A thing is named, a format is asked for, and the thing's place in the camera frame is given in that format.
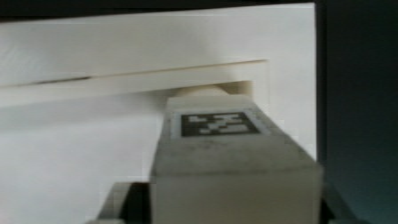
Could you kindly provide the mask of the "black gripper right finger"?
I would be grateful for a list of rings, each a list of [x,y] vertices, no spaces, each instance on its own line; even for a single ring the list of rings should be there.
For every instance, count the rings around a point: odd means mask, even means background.
[[[322,191],[321,222],[319,224],[356,224],[358,217],[349,208],[335,186],[326,183]]]

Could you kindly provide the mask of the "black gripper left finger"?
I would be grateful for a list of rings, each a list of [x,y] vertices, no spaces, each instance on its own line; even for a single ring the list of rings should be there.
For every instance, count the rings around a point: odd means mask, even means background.
[[[118,182],[88,224],[152,224],[150,183]]]

